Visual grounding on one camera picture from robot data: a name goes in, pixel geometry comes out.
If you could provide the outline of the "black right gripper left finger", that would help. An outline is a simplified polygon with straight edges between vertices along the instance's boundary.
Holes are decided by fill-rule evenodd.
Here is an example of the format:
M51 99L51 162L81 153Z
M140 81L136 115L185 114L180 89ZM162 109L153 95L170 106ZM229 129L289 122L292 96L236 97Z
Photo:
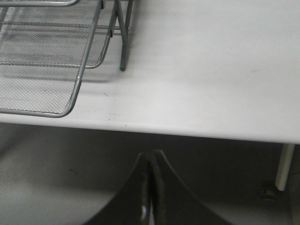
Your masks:
M140 153L124 186L86 225L148 225L150 221L151 159Z

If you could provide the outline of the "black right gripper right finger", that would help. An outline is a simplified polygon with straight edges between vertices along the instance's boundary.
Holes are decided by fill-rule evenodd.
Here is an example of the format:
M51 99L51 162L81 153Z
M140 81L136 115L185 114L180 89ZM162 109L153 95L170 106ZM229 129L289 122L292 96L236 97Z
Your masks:
M200 202L174 172L163 151L152 153L153 216L156 225L228 225Z

